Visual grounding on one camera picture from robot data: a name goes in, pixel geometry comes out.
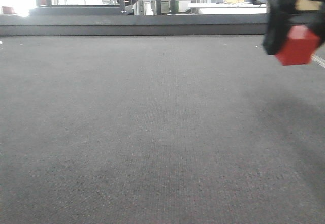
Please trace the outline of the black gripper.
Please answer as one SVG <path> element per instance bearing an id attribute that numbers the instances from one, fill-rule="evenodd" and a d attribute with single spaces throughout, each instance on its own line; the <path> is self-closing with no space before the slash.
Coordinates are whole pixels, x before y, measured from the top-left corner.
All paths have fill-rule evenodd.
<path id="1" fill-rule="evenodd" d="M 268 25 L 263 39 L 267 55 L 277 54 L 291 29 L 291 18 L 296 12 L 296 0 L 269 0 Z M 324 8 L 321 8 L 307 24 L 307 28 L 319 37 L 318 47 L 324 43 Z"/>

